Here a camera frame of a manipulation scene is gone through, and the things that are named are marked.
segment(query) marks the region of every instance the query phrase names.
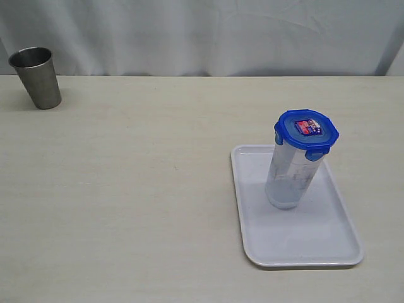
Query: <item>white curtain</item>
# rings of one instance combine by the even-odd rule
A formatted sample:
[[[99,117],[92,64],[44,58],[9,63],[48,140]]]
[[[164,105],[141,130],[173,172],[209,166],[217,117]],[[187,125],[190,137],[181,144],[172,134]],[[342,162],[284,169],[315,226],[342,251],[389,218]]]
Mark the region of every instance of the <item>white curtain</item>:
[[[0,0],[0,74],[35,45],[58,74],[404,75],[403,23],[404,0]]]

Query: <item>plastic food container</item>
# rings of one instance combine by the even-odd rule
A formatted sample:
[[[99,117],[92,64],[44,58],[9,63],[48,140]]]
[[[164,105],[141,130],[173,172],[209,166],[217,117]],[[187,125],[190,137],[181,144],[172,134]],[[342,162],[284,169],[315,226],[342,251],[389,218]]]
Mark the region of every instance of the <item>plastic food container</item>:
[[[273,206],[287,210],[299,204],[338,136],[331,120],[314,110],[288,110],[280,116],[265,185]]]

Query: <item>beige tabletop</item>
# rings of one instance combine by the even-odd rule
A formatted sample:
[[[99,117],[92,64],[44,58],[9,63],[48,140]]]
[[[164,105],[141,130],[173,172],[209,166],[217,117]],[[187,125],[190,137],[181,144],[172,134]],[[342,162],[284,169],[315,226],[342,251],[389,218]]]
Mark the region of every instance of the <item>beige tabletop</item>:
[[[0,76],[0,303],[404,302],[404,78],[59,77],[37,110]],[[327,156],[366,256],[265,271],[242,249],[230,152],[287,109]]]

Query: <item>plastic tray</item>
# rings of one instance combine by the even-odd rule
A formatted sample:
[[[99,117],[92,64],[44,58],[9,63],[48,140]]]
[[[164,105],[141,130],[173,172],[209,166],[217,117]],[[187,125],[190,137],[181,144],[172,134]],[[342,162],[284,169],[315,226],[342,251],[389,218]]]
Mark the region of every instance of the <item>plastic tray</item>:
[[[296,208],[279,210],[265,195],[274,145],[241,145],[231,154],[242,241],[264,267],[353,266],[364,250],[327,162]]]

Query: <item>stainless steel cup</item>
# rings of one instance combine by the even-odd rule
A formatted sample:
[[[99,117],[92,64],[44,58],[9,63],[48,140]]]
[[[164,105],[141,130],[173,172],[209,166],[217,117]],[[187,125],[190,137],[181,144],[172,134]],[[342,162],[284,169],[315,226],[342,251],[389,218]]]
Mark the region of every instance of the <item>stainless steel cup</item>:
[[[36,107],[52,109],[61,103],[61,92],[49,49],[22,49],[12,54],[8,62],[16,70]]]

